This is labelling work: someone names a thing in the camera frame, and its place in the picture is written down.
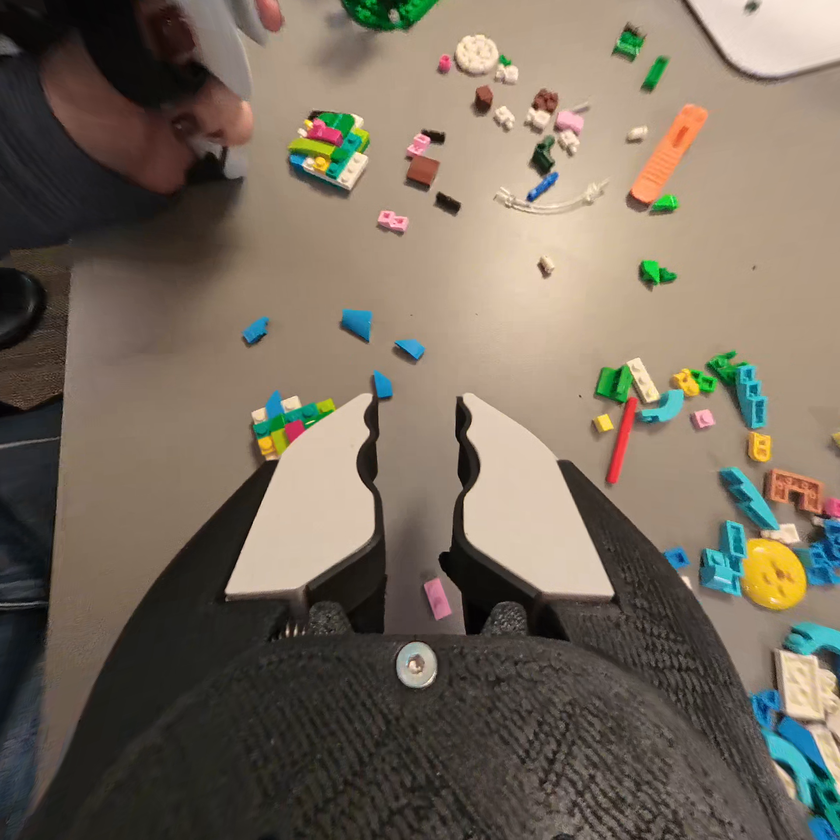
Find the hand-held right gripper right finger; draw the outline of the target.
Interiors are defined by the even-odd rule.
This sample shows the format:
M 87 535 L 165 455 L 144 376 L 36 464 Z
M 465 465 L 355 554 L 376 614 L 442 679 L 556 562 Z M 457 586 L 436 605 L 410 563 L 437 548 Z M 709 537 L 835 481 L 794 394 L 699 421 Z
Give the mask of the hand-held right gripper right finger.
M 465 623 L 498 604 L 535 623 L 550 605 L 613 605 L 615 587 L 554 452 L 474 393 L 457 397 L 460 491 L 439 562 Z

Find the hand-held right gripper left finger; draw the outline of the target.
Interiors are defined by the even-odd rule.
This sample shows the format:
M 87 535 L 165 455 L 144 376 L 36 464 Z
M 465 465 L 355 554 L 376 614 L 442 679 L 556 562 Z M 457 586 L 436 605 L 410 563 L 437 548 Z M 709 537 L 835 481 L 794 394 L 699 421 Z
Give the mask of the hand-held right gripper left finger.
M 385 534 L 375 486 L 378 402 L 363 393 L 277 461 L 225 586 L 228 602 L 336 602 L 352 623 L 385 618 Z

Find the person's left forearm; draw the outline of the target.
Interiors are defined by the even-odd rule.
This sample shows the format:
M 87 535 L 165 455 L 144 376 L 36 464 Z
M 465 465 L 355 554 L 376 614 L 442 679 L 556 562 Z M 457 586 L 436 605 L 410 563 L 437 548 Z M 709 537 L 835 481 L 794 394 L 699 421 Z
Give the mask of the person's left forearm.
M 2 258 L 158 214 L 194 160 L 171 122 L 117 93 L 77 39 L 2 58 Z

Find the small multicoloured lego assembly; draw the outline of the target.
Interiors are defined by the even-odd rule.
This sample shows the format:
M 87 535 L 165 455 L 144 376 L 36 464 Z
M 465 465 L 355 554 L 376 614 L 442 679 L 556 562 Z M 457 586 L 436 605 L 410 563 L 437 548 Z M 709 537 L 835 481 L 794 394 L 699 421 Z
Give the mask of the small multicoloured lego assembly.
M 292 395 L 283 397 L 273 391 L 264 406 L 250 414 L 255 445 L 265 461 L 276 461 L 310 427 L 334 413 L 333 399 L 304 403 Z

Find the green lego slope brick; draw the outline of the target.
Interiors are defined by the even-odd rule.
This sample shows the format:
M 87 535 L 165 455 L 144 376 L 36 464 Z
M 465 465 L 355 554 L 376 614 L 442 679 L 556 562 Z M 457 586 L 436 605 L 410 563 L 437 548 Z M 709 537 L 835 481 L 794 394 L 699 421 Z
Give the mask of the green lego slope brick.
M 628 364 L 613 368 L 602 367 L 599 371 L 594 394 L 603 399 L 625 404 L 634 387 L 634 375 Z

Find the green lego build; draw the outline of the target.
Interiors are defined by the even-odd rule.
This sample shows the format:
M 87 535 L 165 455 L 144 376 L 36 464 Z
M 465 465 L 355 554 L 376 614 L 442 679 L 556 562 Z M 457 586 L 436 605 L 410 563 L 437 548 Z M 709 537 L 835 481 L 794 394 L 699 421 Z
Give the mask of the green lego build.
M 342 1 L 347 15 L 376 32 L 403 31 L 422 20 L 438 1 Z

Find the light blue curved lego piece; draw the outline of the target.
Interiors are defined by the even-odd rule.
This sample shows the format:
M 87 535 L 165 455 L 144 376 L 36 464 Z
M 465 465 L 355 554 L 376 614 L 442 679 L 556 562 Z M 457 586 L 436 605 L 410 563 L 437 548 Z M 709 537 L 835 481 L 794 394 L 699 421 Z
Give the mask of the light blue curved lego piece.
M 636 413 L 636 420 L 642 424 L 665 424 L 675 419 L 682 411 L 686 395 L 680 389 L 664 393 L 656 406 Z

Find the long white lego plate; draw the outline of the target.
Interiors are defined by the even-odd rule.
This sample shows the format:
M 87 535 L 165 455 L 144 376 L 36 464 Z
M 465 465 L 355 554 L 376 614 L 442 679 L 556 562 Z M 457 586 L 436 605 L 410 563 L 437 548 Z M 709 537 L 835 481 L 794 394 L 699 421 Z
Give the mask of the long white lego plate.
M 634 358 L 626 362 L 626 367 L 631 373 L 634 388 L 641 402 L 643 404 L 658 403 L 660 392 L 644 362 L 640 358 Z

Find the light blue lego slope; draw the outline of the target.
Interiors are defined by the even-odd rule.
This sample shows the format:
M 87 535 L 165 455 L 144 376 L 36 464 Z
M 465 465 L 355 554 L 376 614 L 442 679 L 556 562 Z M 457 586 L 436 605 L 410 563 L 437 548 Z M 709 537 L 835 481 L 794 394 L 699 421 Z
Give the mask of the light blue lego slope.
M 778 531 L 780 524 L 758 488 L 739 468 L 727 467 L 718 472 L 738 508 L 760 530 Z

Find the orange lego arch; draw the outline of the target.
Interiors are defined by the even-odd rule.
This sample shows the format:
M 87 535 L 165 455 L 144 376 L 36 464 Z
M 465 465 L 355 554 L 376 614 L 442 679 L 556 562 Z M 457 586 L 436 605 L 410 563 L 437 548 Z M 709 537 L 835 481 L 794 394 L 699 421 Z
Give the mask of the orange lego arch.
M 795 505 L 797 510 L 821 515 L 825 485 L 822 481 L 783 469 L 771 469 L 764 479 L 766 500 Z

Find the clear curved lego tube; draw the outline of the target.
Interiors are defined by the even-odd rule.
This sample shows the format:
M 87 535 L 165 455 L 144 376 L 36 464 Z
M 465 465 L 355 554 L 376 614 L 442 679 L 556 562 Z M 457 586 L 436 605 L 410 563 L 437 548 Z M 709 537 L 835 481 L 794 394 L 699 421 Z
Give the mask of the clear curved lego tube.
M 504 187 L 497 190 L 493 201 L 507 209 L 528 215 L 553 216 L 561 215 L 581 207 L 589 207 L 597 202 L 604 194 L 610 184 L 610 179 L 605 178 L 598 182 L 590 183 L 578 196 L 566 199 L 559 203 L 537 203 L 529 202 L 525 198 L 513 195 Z

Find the brown and white lego piece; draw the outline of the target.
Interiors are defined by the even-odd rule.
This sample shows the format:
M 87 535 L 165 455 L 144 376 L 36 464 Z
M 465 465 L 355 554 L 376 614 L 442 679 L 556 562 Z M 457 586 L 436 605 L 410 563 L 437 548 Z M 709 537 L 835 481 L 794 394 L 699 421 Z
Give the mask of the brown and white lego piece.
M 533 97 L 524 124 L 535 133 L 542 133 L 552 123 L 560 96 L 555 90 L 543 87 Z

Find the black round object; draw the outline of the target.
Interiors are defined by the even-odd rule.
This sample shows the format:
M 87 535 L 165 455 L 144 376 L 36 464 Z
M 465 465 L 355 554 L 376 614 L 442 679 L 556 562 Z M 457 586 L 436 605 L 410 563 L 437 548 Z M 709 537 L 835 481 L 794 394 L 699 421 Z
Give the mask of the black round object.
M 46 290 L 38 279 L 16 268 L 1 268 L 1 350 L 20 344 L 37 329 L 46 303 Z

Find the pile of blue white legos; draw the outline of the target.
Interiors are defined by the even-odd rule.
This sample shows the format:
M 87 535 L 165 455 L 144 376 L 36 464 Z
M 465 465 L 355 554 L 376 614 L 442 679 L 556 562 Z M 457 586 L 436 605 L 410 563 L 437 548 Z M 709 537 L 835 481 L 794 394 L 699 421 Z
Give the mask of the pile of blue white legos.
M 783 792 L 813 838 L 839 838 L 839 631 L 793 625 L 772 652 L 773 688 L 749 695 Z

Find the orange brick separator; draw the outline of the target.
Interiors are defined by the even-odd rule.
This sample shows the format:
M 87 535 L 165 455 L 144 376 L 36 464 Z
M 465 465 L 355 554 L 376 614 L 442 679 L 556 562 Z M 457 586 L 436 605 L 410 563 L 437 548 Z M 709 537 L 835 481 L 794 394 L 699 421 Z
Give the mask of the orange brick separator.
M 687 104 L 678 112 L 631 185 L 633 200 L 652 205 L 660 197 L 707 119 L 708 111 L 695 104 Z

